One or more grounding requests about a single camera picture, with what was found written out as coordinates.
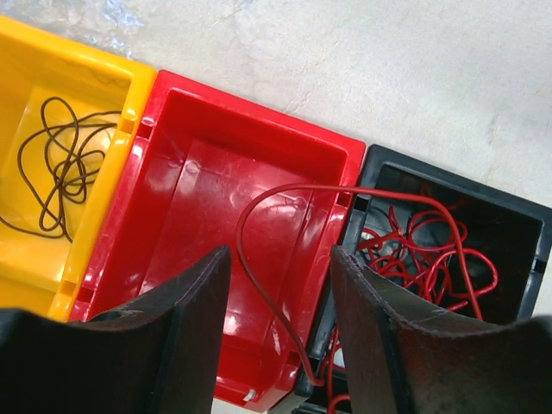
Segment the red plastic bin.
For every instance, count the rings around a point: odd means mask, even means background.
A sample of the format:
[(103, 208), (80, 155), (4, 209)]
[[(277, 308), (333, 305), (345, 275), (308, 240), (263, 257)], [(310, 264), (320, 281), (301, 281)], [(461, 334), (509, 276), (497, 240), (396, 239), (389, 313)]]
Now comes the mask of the red plastic bin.
[(178, 74), (158, 74), (70, 317), (86, 321), (235, 245), (301, 342), (312, 342), (328, 297), (329, 253), (348, 220), (362, 141)]

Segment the black plastic bin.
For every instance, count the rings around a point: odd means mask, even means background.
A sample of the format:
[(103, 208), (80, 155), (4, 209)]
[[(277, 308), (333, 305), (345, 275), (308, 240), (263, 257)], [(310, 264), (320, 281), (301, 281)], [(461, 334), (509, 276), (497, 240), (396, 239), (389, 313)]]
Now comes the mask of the black plastic bin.
[[(361, 187), (418, 193), (445, 205), (455, 220), (467, 226), (468, 248), (488, 257), (499, 273), (498, 286), (485, 294), (480, 308), (486, 322), (508, 324), (531, 317), (551, 250), (551, 208), (494, 189), (476, 181), (379, 145), (372, 145), (361, 170)], [(388, 198), (356, 196), (338, 244), (356, 254), (363, 228), (391, 229), (384, 212), (392, 206), (402, 226), (428, 207)], [(366, 263), (361, 252), (357, 258)], [(329, 277), (323, 286), (315, 328), (307, 342), (310, 362), (319, 372), (336, 311)], [(329, 402), (322, 387), (307, 384), (301, 369), (294, 389), (268, 413), (326, 413)]]

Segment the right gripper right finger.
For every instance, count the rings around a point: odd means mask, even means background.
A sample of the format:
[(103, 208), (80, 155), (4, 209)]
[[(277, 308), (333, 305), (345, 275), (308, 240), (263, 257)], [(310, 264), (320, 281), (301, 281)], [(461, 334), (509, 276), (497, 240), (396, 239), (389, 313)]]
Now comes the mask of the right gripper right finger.
[(507, 325), (466, 317), (337, 246), (330, 277), (353, 412), (550, 412), (550, 317)]

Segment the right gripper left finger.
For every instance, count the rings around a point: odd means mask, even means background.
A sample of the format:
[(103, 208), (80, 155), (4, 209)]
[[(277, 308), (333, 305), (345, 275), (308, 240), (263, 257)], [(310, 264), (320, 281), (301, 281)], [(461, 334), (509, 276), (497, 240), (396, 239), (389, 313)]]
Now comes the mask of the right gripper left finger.
[(87, 322), (3, 309), (2, 412), (210, 412), (230, 273), (221, 246)]

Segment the yellow plastic bin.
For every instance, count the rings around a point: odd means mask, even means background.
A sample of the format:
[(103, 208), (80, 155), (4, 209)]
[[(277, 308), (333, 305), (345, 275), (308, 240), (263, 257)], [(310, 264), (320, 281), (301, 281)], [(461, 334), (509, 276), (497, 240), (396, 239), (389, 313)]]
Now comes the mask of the yellow plastic bin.
[(1, 304), (66, 321), (156, 71), (1, 20)]

